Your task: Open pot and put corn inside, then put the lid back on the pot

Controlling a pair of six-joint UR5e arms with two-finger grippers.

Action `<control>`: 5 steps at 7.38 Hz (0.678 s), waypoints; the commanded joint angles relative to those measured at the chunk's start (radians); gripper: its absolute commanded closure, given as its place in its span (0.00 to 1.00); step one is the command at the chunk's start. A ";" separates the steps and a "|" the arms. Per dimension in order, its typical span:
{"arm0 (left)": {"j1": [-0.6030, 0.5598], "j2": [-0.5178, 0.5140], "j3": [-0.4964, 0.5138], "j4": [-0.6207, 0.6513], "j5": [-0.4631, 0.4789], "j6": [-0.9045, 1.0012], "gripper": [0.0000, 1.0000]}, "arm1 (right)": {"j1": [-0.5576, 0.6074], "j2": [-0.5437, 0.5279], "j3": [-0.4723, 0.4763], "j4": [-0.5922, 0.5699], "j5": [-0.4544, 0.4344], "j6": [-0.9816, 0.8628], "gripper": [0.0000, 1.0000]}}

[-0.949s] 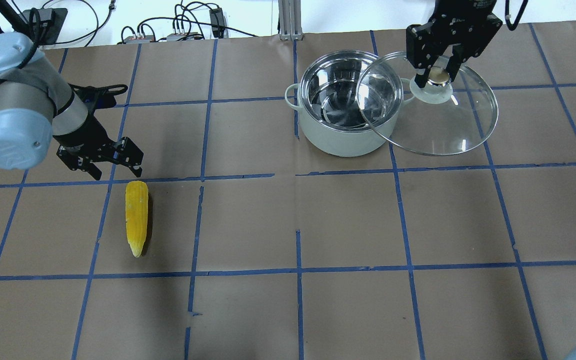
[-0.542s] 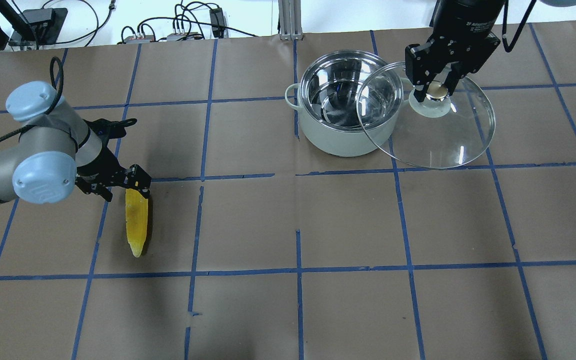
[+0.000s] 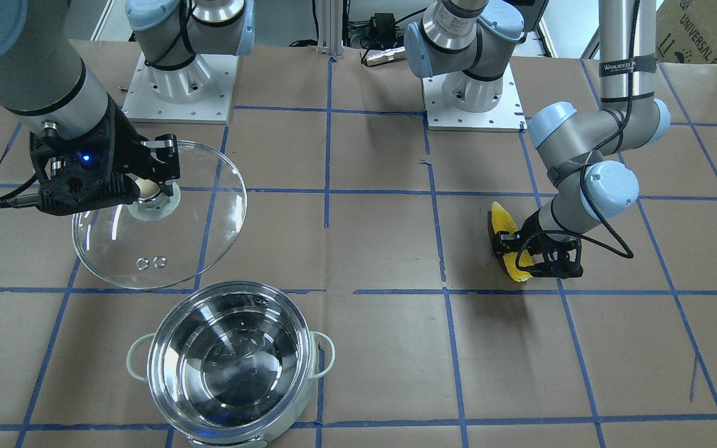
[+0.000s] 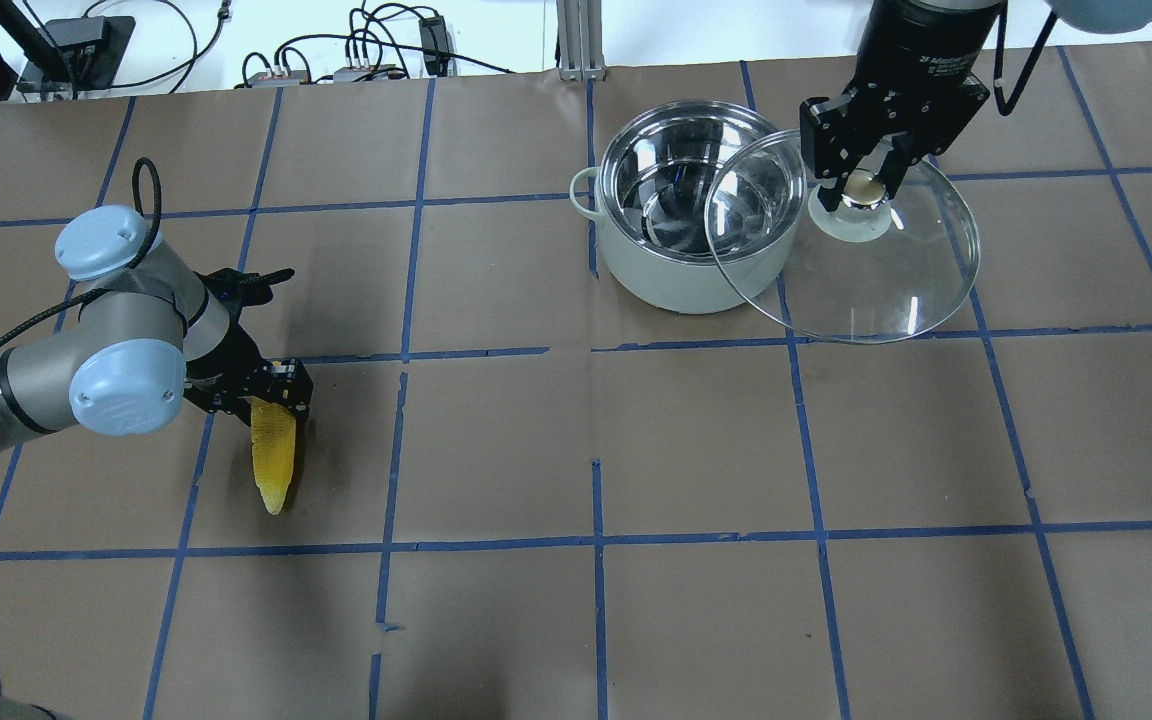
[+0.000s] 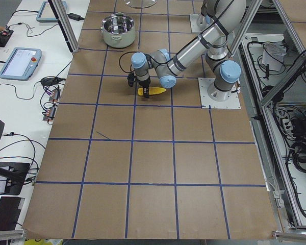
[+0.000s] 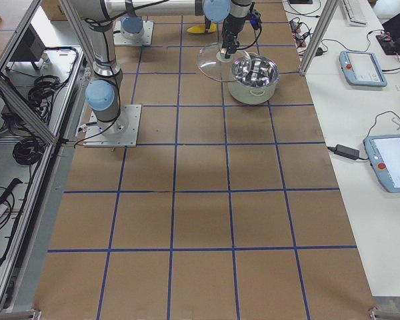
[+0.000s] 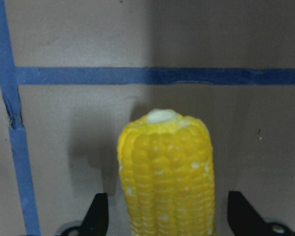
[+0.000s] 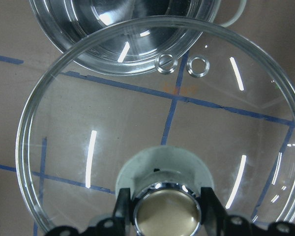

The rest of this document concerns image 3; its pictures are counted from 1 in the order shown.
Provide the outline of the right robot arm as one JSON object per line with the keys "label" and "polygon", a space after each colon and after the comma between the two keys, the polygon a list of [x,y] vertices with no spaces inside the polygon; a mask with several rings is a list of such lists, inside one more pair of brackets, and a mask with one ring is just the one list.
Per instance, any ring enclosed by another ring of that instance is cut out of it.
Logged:
{"label": "right robot arm", "polygon": [[[181,202],[177,138],[137,132],[63,36],[67,11],[63,1],[0,1],[0,105],[28,128],[34,170],[0,208],[66,216],[126,206],[162,220]],[[253,50],[252,1],[128,1],[125,11],[143,53],[136,85],[160,106],[221,99],[205,57]]]}

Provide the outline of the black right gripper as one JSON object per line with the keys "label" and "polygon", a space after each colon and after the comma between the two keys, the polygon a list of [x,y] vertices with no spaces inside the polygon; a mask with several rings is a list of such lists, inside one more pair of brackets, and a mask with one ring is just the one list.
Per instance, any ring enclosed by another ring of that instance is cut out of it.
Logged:
{"label": "black right gripper", "polygon": [[62,139],[54,130],[32,133],[29,155],[39,184],[29,205],[49,215],[131,204],[139,187],[129,175],[155,182],[155,199],[179,195],[177,136],[148,140],[114,100],[96,127],[79,138]]}

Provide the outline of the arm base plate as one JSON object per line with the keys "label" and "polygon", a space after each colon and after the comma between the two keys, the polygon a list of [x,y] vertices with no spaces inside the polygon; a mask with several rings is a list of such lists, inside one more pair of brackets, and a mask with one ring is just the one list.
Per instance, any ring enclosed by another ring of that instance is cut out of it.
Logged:
{"label": "arm base plate", "polygon": [[457,72],[422,79],[428,128],[433,131],[525,131],[527,123],[510,65],[481,82]]}
{"label": "arm base plate", "polygon": [[140,56],[123,103],[134,123],[228,124],[239,57],[199,54],[176,71],[145,64]]}

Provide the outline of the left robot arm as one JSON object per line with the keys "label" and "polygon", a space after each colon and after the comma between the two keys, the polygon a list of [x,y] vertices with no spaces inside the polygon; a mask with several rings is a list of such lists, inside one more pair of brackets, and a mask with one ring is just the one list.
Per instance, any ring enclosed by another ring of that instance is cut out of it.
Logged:
{"label": "left robot arm", "polygon": [[[491,110],[504,69],[525,31],[515,6],[504,1],[436,1],[409,24],[404,48],[418,78],[446,75],[442,91],[459,110]],[[655,2],[599,3],[600,108],[580,113],[561,101],[535,113],[530,141],[557,193],[523,226],[498,202],[489,212],[492,252],[514,281],[578,278],[581,242],[597,226],[634,253],[611,222],[639,195],[637,176],[609,156],[661,139],[670,127],[668,106],[655,97]]]}

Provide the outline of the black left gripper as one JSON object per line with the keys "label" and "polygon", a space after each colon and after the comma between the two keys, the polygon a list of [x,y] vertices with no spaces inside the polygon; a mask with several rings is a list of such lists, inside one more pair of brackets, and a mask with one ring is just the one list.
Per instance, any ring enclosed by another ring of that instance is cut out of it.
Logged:
{"label": "black left gripper", "polygon": [[542,262],[524,266],[523,271],[533,278],[580,278],[584,273],[581,266],[581,242],[578,233],[566,231],[537,230],[527,233],[498,231],[490,236],[490,246],[497,259],[507,253],[517,253],[517,267],[521,268],[520,255],[532,249],[541,255]]}

